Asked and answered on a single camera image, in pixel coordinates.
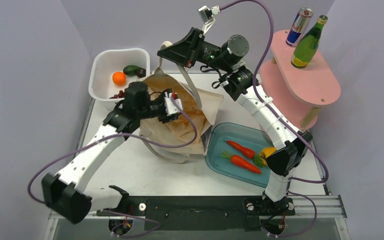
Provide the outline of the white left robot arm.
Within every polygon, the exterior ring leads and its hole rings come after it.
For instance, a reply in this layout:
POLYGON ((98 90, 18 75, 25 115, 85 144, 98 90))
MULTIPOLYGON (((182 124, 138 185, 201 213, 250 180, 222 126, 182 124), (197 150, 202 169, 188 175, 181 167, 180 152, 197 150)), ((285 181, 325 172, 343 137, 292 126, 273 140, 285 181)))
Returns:
POLYGON ((92 140, 57 173, 41 180, 44 203, 72 224, 89 212, 111 209, 116 215, 129 210, 129 194, 109 185, 95 190, 86 187, 108 156, 140 127, 141 120, 156 118, 161 123, 178 119, 183 110, 177 93, 168 88, 155 96, 144 82, 131 83, 103 120, 92 140))

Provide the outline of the orange carrot with greens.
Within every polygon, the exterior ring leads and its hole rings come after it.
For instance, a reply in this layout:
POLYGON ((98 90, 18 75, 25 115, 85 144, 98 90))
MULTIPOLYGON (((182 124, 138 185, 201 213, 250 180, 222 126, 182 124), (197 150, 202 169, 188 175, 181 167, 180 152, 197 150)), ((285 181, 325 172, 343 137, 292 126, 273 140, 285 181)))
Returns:
POLYGON ((230 154, 228 151, 223 151, 220 156, 224 159, 228 159, 233 165, 246 169, 252 173, 255 174, 261 174, 262 171, 256 167, 255 165, 251 164, 244 158, 240 157, 237 154, 230 154))

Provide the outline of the green avocado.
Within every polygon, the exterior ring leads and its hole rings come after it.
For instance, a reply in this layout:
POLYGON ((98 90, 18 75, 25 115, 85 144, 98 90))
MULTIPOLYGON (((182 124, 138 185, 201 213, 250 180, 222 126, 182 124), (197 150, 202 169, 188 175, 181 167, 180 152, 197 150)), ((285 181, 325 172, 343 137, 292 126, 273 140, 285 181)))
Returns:
POLYGON ((136 76, 137 71, 140 69, 139 66, 136 65, 127 65, 123 68, 122 72, 129 77, 136 76))

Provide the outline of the green glass bottle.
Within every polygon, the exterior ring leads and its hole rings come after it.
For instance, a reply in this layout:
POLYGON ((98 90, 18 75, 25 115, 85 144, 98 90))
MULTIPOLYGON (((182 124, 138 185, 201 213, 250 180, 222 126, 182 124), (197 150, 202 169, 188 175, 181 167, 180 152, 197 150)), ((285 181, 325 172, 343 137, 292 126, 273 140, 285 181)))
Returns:
POLYGON ((295 47, 291 64, 298 68, 305 68, 315 56, 322 35, 322 30, 328 21, 326 15, 320 15, 315 25, 305 34, 295 47))

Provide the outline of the canvas tote bag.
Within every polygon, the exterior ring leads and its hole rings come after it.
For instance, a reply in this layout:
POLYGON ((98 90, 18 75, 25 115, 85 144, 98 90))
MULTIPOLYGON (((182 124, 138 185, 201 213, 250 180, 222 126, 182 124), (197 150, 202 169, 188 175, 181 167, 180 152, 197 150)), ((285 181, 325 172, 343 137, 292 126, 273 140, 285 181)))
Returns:
POLYGON ((160 57, 158 67, 142 81, 147 84, 153 100, 166 89, 172 89, 177 93, 183 110, 190 120, 182 114, 177 120, 168 123, 162 123, 157 118, 141 120, 139 135, 160 144, 162 150, 174 153, 174 157, 164 156, 144 141, 145 146, 155 156, 169 163, 182 164, 190 155, 207 153, 210 133, 224 96, 196 88, 181 65, 177 68, 186 82, 179 82, 173 76, 164 73, 162 64, 163 58, 160 57))

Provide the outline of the red chili pepper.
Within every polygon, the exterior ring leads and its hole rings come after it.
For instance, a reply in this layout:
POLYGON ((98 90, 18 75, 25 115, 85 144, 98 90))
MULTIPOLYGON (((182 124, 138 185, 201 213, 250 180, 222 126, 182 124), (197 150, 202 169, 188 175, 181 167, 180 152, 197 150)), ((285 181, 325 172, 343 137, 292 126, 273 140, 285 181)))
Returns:
POLYGON ((258 167, 266 167, 267 166, 267 162, 263 158, 261 158, 261 156, 258 155, 252 149, 244 147, 244 146, 240 145, 239 143, 232 141, 232 140, 227 140, 226 143, 229 146, 236 149, 237 151, 239 151, 240 153, 242 153, 246 158, 252 160, 253 163, 255 165, 257 165, 258 167))

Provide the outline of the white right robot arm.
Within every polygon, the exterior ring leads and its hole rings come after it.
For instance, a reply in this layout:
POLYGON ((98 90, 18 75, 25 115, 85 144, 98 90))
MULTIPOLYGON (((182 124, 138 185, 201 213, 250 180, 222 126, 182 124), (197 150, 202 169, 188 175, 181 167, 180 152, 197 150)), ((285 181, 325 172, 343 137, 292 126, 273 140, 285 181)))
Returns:
POLYGON ((217 46, 205 41, 203 30, 193 27, 180 41, 165 41, 157 56, 181 68, 191 68, 199 62, 225 72, 218 79, 220 85, 253 116, 274 146, 274 152, 265 157, 270 176, 262 193, 262 209, 268 216, 276 216, 293 209, 287 201, 290 182, 307 153, 312 135, 309 131, 301 131, 282 115, 273 99, 258 85, 256 75, 246 67, 244 60, 249 49, 249 42, 242 35, 233 35, 222 46, 217 46))

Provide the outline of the blue labelled bottle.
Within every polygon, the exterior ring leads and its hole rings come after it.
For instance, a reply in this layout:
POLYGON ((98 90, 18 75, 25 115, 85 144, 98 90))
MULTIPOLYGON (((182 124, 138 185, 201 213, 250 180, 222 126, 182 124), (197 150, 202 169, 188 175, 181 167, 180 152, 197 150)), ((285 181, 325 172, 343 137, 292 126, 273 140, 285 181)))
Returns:
POLYGON ((308 7, 302 7, 298 10, 291 29, 286 37, 286 44, 290 47, 296 47, 305 34, 305 30, 313 17, 314 12, 308 7))

